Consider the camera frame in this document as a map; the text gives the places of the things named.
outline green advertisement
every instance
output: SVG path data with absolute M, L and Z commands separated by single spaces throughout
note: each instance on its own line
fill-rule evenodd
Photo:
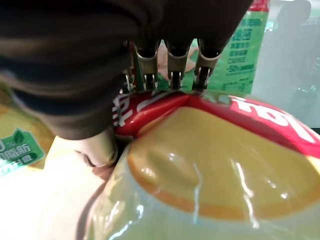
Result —
M 30 132 L 16 129 L 11 136 L 0 139 L 0 176 L 33 164 L 44 156 Z

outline snack bag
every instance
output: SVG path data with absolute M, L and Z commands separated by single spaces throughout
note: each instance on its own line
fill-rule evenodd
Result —
M 86 240 L 318 240 L 320 136 L 250 96 L 120 95 Z

